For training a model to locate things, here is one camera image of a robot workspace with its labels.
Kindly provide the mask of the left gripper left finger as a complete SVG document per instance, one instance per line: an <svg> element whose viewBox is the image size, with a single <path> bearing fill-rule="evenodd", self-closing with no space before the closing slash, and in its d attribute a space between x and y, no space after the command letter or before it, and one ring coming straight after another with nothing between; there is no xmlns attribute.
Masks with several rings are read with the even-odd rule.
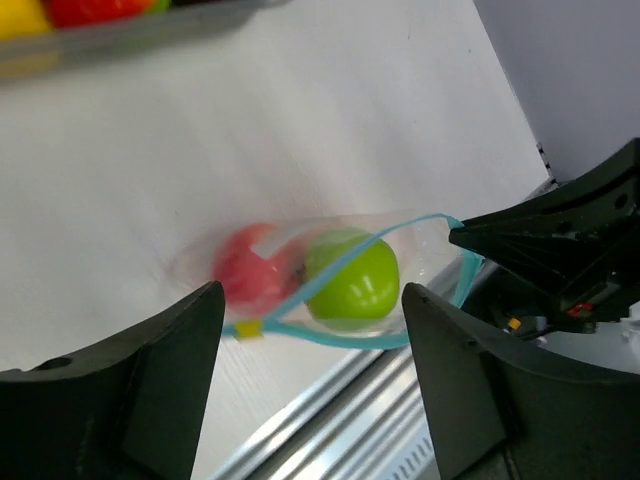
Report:
<svg viewBox="0 0 640 480"><path fill-rule="evenodd" d="M188 479L224 319L220 283L31 370L1 374L4 479Z"/></svg>

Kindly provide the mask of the green apple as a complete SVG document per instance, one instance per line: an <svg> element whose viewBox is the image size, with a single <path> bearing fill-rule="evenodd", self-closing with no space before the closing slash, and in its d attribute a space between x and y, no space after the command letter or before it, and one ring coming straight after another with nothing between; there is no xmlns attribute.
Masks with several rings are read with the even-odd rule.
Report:
<svg viewBox="0 0 640 480"><path fill-rule="evenodd" d="M308 245L304 260L305 280L315 279L370 236L355 227L319 234ZM392 312L399 289L400 272L395 252L379 239L343 267L306 302L306 306L312 317L329 329L367 330Z"/></svg>

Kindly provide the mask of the clear zip top bag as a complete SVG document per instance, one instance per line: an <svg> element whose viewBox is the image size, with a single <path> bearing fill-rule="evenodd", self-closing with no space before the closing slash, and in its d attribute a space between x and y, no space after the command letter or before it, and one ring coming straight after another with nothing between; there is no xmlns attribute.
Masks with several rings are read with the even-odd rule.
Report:
<svg viewBox="0 0 640 480"><path fill-rule="evenodd" d="M462 222L443 213L400 211L257 223L277 227L270 236L252 247L263 258L274 255L290 241L301 243L304 249L300 269L301 283L295 293L263 317L238 316L226 303L222 334L238 341L257 339L264 335L282 335L342 349L402 348L409 343L401 305L404 287L410 283L427 285L444 281L446 299L455 306L461 306L469 296L484 263L482 256L450 242L450 232L462 226ZM185 247L169 264L168 287L174 291L187 290L207 281L217 281L212 278L216 251L230 235L247 225L214 229ZM371 236L332 263L315 279L306 281L304 260L311 241L325 231L347 227L364 230ZM306 302L343 267L379 239L394 250L399 266L399 297L392 312L372 328L358 331L332 330L315 320Z"/></svg>

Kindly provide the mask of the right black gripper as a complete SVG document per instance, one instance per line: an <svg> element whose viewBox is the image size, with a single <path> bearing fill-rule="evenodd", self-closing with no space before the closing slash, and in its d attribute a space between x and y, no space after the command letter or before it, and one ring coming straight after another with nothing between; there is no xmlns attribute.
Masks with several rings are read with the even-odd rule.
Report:
<svg viewBox="0 0 640 480"><path fill-rule="evenodd" d="M639 141L540 196L464 221L452 244L497 267L466 302L486 320L592 333L639 300Z"/></svg>

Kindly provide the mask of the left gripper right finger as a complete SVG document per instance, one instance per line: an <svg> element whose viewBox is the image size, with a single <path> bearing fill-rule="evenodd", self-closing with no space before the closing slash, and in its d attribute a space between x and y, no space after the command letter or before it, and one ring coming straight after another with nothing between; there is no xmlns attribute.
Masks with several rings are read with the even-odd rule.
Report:
<svg viewBox="0 0 640 480"><path fill-rule="evenodd" d="M639 378L522 341L410 283L402 294L444 479L635 479Z"/></svg>

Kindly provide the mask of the red apple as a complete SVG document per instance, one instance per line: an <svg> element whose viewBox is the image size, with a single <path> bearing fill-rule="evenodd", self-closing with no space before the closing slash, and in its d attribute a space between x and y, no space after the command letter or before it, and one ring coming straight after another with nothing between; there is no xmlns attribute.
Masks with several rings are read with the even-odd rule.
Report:
<svg viewBox="0 0 640 480"><path fill-rule="evenodd" d="M299 288L304 257L300 242L290 241L268 258L252 250L276 229L268 223L247 225L216 251L212 278L223 285L227 306L238 316L263 317Z"/></svg>

